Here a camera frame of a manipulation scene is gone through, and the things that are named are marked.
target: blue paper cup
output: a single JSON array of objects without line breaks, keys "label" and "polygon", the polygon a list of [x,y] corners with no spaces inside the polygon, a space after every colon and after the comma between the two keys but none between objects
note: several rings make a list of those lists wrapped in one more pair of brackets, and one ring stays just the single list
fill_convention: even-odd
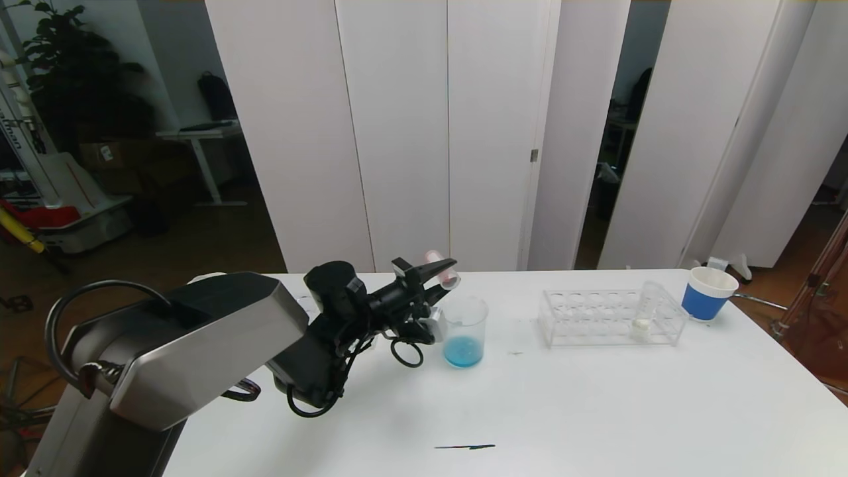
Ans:
[{"label": "blue paper cup", "polygon": [[683,294],[683,308],[694,319],[709,322],[738,288],[739,282],[729,273],[717,268],[693,268]]}]

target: desk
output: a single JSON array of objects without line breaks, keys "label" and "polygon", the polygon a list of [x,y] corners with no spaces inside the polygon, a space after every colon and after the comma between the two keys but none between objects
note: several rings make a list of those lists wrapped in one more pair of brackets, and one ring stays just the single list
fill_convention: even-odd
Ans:
[{"label": "desk", "polygon": [[[255,402],[189,418],[165,476],[812,476],[848,474],[848,410],[728,304],[677,347],[547,349],[542,289],[682,297],[684,270],[463,273],[452,294],[490,308],[485,357],[450,368],[440,347],[409,369],[388,342],[356,363],[342,400],[299,418],[264,368]],[[302,275],[275,275],[295,297]],[[369,290],[386,273],[360,275]],[[495,444],[469,451],[435,446]]]},{"label": "desk", "polygon": [[246,205],[246,202],[224,202],[220,199],[220,191],[218,184],[215,183],[215,177],[212,176],[212,170],[209,168],[209,162],[206,160],[206,153],[200,141],[210,139],[224,139],[226,137],[238,136],[242,134],[242,127],[222,126],[205,131],[160,131],[156,133],[156,137],[168,139],[171,141],[188,141],[192,144],[194,155],[198,158],[200,172],[204,176],[206,188],[209,190],[209,195],[212,196],[211,205]]},{"label": "desk", "polygon": [[628,131],[635,133],[639,127],[638,121],[629,121],[620,116],[607,116],[605,134],[609,136],[610,129],[618,128],[622,130],[622,135],[618,138],[618,147],[616,149],[616,168],[622,167],[622,152],[624,150],[624,139]]}]

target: table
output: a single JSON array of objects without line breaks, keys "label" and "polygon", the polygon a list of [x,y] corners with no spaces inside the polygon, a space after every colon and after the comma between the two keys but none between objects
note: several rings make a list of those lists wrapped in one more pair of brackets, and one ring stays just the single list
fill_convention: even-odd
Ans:
[{"label": "table", "polygon": [[624,139],[630,132],[636,132],[636,128],[639,127],[638,121],[630,121],[626,120],[620,116],[607,116],[606,118],[606,131],[605,133],[609,133],[610,129],[613,127],[617,127],[622,130],[622,135],[618,138],[618,148],[616,149],[616,168],[622,167],[622,151],[624,150]]},{"label": "table", "polygon": [[218,184],[215,183],[215,177],[212,176],[212,170],[209,168],[209,162],[206,160],[206,153],[204,152],[203,145],[200,143],[203,140],[224,139],[240,134],[242,134],[242,127],[234,125],[215,127],[205,131],[160,131],[156,133],[156,137],[171,141],[188,141],[192,144],[194,155],[198,158],[200,172],[204,176],[206,188],[209,190],[209,195],[212,196],[211,205],[246,205],[247,202],[243,201],[224,202],[221,200]]},{"label": "table", "polygon": [[[650,279],[679,298],[687,273],[462,273],[451,294],[490,306],[475,368],[450,368],[438,345],[405,368],[381,339],[314,419],[292,414],[261,368],[250,375],[257,401],[217,399],[189,418],[165,476],[848,474],[848,410],[732,304],[714,323],[689,323],[677,347],[544,346],[542,289]],[[302,275],[274,277],[306,294]],[[369,290],[392,280],[360,277]],[[434,449],[483,444],[496,447]]]}]

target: potted plant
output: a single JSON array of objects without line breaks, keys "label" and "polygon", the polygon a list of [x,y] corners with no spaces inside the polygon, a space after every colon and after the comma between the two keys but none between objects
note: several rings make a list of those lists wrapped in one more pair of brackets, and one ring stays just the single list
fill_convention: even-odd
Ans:
[{"label": "potted plant", "polygon": [[122,63],[112,45],[79,19],[85,7],[60,13],[49,2],[22,0],[43,13],[36,36],[23,43],[35,75],[27,80],[32,103],[60,151],[76,155],[78,143],[104,137],[148,137],[153,107],[131,93],[138,63]]}]

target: white panel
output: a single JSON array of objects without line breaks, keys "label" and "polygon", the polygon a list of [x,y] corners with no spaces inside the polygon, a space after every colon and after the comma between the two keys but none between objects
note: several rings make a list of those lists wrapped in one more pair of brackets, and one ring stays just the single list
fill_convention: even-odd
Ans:
[{"label": "white panel", "polygon": [[206,8],[288,271],[373,272],[333,1]]},{"label": "white panel", "polygon": [[778,4],[672,2],[599,268],[680,262]]},{"label": "white panel", "polygon": [[515,270],[544,79],[550,2],[448,3],[450,254]]},{"label": "white panel", "polygon": [[524,215],[522,216],[522,235],[518,245],[518,270],[527,270],[527,264],[530,262],[530,240],[533,235],[533,218],[536,212],[538,177],[541,169],[542,154],[544,153],[541,146],[544,142],[545,125],[548,122],[550,85],[554,76],[556,34],[559,31],[561,6],[562,2],[550,2],[550,11],[548,13],[548,38],[545,40],[542,85],[538,96],[538,110],[536,111],[536,137],[533,140],[535,147],[538,148],[538,160],[530,165],[530,179],[527,182],[527,197],[524,199]]},{"label": "white panel", "polygon": [[848,134],[848,3],[819,2],[713,254],[773,267]]},{"label": "white panel", "polygon": [[[712,247],[739,195],[745,175],[786,86],[815,7],[815,2],[781,2],[771,39],[762,55],[760,69],[739,116],[739,124],[730,138],[728,150],[681,263],[690,263],[692,260],[704,262],[710,258]],[[732,258],[731,255],[717,256]]]},{"label": "white panel", "polygon": [[574,267],[629,7],[629,0],[562,4],[531,270]]},{"label": "white panel", "polygon": [[336,6],[374,260],[449,253],[447,3]]}]

